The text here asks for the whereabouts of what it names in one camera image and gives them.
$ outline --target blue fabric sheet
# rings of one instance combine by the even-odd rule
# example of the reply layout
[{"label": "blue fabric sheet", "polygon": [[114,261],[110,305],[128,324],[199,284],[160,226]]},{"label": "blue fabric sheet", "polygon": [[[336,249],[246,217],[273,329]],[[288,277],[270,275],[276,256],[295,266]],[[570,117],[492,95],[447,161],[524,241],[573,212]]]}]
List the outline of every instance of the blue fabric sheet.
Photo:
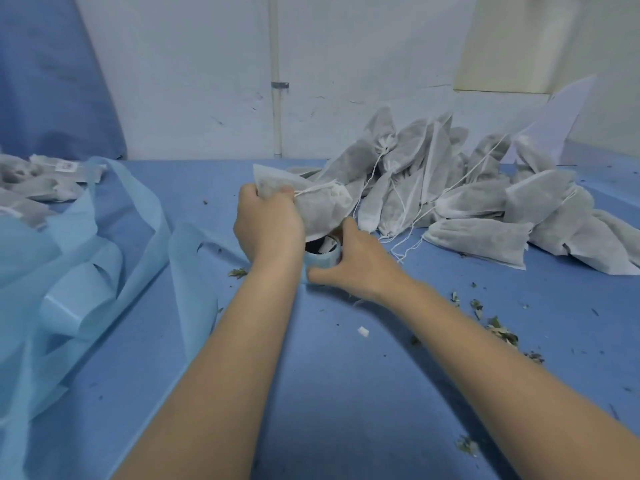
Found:
[{"label": "blue fabric sheet", "polygon": [[0,146],[68,160],[126,154],[74,0],[0,0]]}]

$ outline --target blue table surface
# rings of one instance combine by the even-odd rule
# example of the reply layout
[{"label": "blue table surface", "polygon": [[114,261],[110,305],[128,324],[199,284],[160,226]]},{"label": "blue table surface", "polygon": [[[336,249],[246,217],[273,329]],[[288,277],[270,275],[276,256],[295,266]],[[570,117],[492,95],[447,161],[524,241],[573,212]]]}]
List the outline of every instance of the blue table surface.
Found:
[{"label": "blue table surface", "polygon": [[[188,221],[229,236],[238,188],[253,179],[251,161],[126,165],[158,195],[172,224]],[[636,161],[578,170],[598,208],[640,226]],[[617,178],[621,185],[612,182]],[[128,274],[151,231],[113,172],[98,185],[97,199],[100,233],[121,247]],[[401,249],[419,236],[414,232]],[[242,282],[227,275],[236,264],[216,247],[200,254],[203,275],[227,306]],[[519,336],[523,352],[540,352],[549,372],[640,435],[640,278],[608,276],[533,246],[525,262],[527,270],[519,271],[423,242],[404,268],[443,295],[457,291],[469,314],[469,301],[480,300],[485,317],[498,315]],[[361,326],[368,338],[357,332]],[[252,478],[517,478],[459,391],[411,337],[377,306],[300,286]],[[69,392],[33,421],[31,477],[107,479],[183,366],[167,268],[70,375]],[[476,458],[456,448],[460,435],[479,443]]]}]

